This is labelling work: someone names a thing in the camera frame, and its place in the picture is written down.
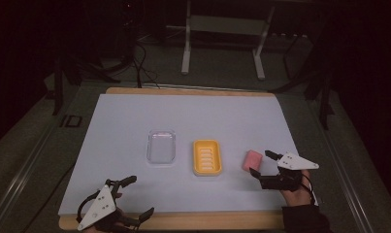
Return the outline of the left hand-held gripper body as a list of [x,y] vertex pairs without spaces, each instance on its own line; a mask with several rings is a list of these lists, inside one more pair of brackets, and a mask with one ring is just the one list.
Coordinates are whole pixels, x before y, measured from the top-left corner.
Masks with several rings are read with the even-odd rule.
[[78,230],[95,228],[101,232],[136,232],[141,225],[138,219],[126,216],[115,203],[121,196],[118,190],[136,179],[106,180],[104,186],[89,195],[78,209]]

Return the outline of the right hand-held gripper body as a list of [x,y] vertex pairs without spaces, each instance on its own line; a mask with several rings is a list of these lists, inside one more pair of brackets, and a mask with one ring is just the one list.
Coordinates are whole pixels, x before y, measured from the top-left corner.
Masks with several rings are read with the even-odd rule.
[[281,154],[276,161],[278,174],[275,176],[262,176],[259,180],[263,189],[295,191],[300,187],[303,170],[315,170],[319,165],[292,152]]

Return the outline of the pink soap bar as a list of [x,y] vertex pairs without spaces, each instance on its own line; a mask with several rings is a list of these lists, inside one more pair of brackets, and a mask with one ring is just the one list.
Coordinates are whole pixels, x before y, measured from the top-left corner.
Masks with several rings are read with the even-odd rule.
[[247,172],[249,171],[250,168],[259,171],[262,160],[263,160],[263,155],[261,153],[255,150],[249,150],[244,157],[242,168]]

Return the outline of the person's left hand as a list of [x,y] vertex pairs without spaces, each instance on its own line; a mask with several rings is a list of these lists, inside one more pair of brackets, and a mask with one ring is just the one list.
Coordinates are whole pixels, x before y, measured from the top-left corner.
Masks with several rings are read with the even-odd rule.
[[124,212],[116,206],[115,200],[121,193],[99,191],[87,197],[79,210],[88,202],[91,206],[84,216],[78,215],[78,230],[82,233],[132,233],[132,226],[127,223]]

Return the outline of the person's right hand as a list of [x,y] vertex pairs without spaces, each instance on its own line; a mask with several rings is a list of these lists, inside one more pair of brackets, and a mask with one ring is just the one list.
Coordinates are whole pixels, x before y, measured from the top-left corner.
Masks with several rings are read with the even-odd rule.
[[282,190],[280,192],[288,207],[298,207],[314,204],[310,172],[308,170],[303,170],[302,174],[302,181],[300,187],[297,190]]

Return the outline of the clear plastic container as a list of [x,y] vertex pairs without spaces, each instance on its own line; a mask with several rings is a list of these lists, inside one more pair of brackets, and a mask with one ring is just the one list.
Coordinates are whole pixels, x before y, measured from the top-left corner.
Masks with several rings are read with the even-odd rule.
[[173,130],[151,130],[147,142],[150,164],[172,164],[176,157],[176,134]]

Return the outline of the yellow soap dish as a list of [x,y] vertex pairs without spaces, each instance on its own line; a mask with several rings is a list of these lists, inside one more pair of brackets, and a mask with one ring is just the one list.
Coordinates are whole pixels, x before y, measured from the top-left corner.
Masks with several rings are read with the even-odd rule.
[[222,172],[220,146],[216,140],[193,142],[193,172],[196,176],[215,177]]

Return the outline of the black stand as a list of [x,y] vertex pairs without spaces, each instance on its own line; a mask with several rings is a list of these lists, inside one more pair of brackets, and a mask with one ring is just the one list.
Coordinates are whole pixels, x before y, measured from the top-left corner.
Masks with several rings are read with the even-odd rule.
[[111,78],[109,73],[125,67],[126,64],[120,62],[112,67],[99,68],[71,54],[57,56],[53,63],[53,90],[49,90],[46,95],[47,99],[54,101],[52,114],[57,116],[63,107],[63,77],[66,77],[71,84],[80,85],[82,78],[79,70],[84,70],[106,83],[119,83],[119,80]]
[[270,89],[271,93],[283,93],[301,83],[307,83],[304,96],[307,100],[319,100],[319,122],[324,130],[328,130],[328,115],[334,112],[329,104],[332,66],[329,64],[327,55],[324,54],[322,44],[325,41],[325,31],[328,20],[318,23],[303,22],[300,25],[300,36],[306,34],[312,44],[309,54],[304,58],[302,66],[290,78],[290,82],[280,87]]

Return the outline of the white metal stand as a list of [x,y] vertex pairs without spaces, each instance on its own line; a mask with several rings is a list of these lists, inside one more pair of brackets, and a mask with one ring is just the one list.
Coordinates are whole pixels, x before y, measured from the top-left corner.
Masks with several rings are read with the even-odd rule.
[[258,36],[259,43],[251,51],[254,62],[257,79],[264,81],[266,79],[264,65],[261,60],[261,53],[264,44],[269,35],[269,30],[275,14],[276,7],[271,6],[265,19],[249,19],[235,17],[213,17],[203,15],[193,15],[191,11],[192,0],[185,0],[185,26],[184,30],[184,48],[181,61],[180,72],[187,75],[190,69],[191,58],[191,33],[193,31],[237,34]]

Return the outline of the metal floor rail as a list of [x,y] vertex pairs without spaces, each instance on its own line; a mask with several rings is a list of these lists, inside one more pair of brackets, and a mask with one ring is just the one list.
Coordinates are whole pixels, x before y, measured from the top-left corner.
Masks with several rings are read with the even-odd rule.
[[19,168],[16,175],[10,182],[7,191],[5,192],[0,201],[0,226],[5,220],[5,217],[12,210],[21,192],[26,187],[26,184],[29,181],[29,178],[34,170],[35,164],[39,160],[39,157],[41,156],[41,153],[44,150],[44,147],[53,131],[53,125],[47,127],[43,131],[40,139],[37,141],[34,148],[29,153],[29,156],[26,158],[23,165]]
[[310,112],[312,114],[313,119],[316,122],[316,125],[318,127],[318,130],[320,131],[323,140],[325,141],[327,145],[327,151],[328,154],[331,156],[333,165],[332,167],[335,170],[336,176],[340,182],[343,195],[346,199],[347,205],[354,217],[354,220],[356,222],[357,228],[360,233],[374,233],[374,230],[371,226],[371,223],[366,215],[366,212],[364,210],[364,207],[362,203],[359,200],[359,196],[354,189],[353,183],[350,180],[349,175],[347,174],[346,170],[343,167],[342,160],[339,157],[339,152],[337,148],[334,145],[334,142],[330,136],[330,133],[325,130],[320,123],[320,120],[317,116],[316,108],[309,104]]

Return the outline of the black rectangular frame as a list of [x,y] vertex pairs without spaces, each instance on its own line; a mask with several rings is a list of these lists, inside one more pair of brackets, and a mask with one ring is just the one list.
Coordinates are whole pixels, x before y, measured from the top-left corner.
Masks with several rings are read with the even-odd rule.
[[81,123],[82,123],[81,116],[65,115],[61,119],[59,126],[68,127],[68,128],[77,128],[81,126]]

